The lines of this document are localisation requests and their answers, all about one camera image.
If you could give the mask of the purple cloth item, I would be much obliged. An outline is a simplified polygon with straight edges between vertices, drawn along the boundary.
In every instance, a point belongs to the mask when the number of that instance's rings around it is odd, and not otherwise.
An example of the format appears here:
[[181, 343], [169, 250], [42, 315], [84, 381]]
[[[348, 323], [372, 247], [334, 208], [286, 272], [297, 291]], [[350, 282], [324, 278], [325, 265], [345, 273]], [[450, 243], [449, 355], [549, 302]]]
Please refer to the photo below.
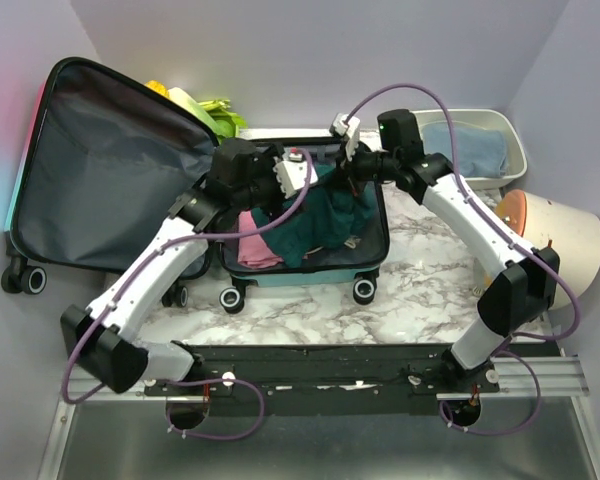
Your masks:
[[[239, 232], [256, 229], [250, 212], [242, 212], [238, 217]], [[270, 268], [282, 262], [259, 235], [240, 238], [238, 241], [238, 263], [251, 269]]]

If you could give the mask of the grey cloth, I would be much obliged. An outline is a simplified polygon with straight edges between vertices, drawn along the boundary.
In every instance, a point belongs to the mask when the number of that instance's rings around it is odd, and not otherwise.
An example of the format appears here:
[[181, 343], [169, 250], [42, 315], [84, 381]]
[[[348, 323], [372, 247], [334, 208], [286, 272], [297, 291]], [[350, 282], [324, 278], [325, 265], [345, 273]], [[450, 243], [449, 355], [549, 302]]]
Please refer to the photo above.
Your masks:
[[[499, 131], [464, 123], [453, 123], [456, 161], [465, 178], [501, 178], [507, 173], [507, 142]], [[451, 137], [445, 122], [430, 123], [421, 128], [427, 154], [440, 153], [452, 159]]]

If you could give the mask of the dark teal garment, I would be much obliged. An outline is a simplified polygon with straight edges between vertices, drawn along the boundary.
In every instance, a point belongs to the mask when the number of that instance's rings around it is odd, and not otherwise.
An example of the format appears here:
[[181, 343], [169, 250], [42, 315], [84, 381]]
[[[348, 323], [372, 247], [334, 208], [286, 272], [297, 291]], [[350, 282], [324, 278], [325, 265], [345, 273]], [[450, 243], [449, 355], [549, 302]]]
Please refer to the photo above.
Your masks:
[[343, 247], [359, 237], [378, 211], [375, 187], [367, 182], [359, 195], [348, 187], [315, 186], [292, 216], [259, 234], [289, 268], [299, 268], [316, 250]]

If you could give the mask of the pink and teal kids suitcase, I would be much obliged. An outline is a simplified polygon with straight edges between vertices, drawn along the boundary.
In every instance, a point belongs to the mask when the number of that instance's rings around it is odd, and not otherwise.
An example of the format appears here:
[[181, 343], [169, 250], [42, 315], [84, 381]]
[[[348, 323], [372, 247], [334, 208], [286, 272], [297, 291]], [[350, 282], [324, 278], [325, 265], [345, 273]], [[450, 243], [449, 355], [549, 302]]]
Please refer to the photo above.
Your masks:
[[[211, 168], [218, 137], [148, 87], [94, 61], [59, 61], [40, 89], [5, 226], [6, 293], [38, 295], [43, 267], [28, 261], [123, 273], [149, 244], [177, 195]], [[374, 285], [390, 240], [384, 196], [367, 184], [369, 219], [338, 248], [256, 269], [239, 264], [238, 240], [219, 259], [241, 291], [260, 286]], [[244, 298], [239, 301], [240, 311]]]

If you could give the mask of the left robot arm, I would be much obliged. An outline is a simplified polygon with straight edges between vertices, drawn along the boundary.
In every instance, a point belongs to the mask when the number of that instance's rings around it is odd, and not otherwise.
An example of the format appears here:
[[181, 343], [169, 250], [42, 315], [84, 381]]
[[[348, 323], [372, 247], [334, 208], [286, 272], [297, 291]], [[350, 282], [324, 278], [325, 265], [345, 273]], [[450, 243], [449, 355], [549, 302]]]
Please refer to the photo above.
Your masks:
[[281, 142], [263, 146], [231, 138], [212, 155], [210, 170], [182, 191], [170, 205], [160, 227], [139, 256], [106, 291], [87, 306], [69, 306], [60, 317], [68, 353], [61, 383], [66, 402], [74, 367], [80, 367], [116, 394], [141, 381], [164, 380], [181, 395], [194, 393], [202, 380], [194, 350], [183, 344], [143, 343], [141, 326], [152, 308], [211, 243], [241, 238], [234, 224], [254, 207], [278, 210], [291, 192], [290, 179], [302, 181], [311, 165], [289, 168], [295, 149]]

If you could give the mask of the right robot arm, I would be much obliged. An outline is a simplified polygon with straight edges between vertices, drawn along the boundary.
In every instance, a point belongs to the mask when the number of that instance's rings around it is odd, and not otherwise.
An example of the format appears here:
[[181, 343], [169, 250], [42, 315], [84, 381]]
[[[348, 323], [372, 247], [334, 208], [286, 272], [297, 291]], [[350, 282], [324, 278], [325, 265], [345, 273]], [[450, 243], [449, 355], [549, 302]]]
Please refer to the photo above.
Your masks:
[[392, 182], [409, 194], [463, 241], [490, 279], [477, 302], [477, 320], [447, 350], [439, 370], [442, 384], [460, 392], [508, 337], [553, 305], [560, 259], [552, 248], [537, 249], [507, 227], [449, 158], [426, 153], [412, 112], [391, 110], [377, 122], [381, 148], [366, 152], [358, 144], [358, 119], [344, 116], [347, 173], [356, 181]]

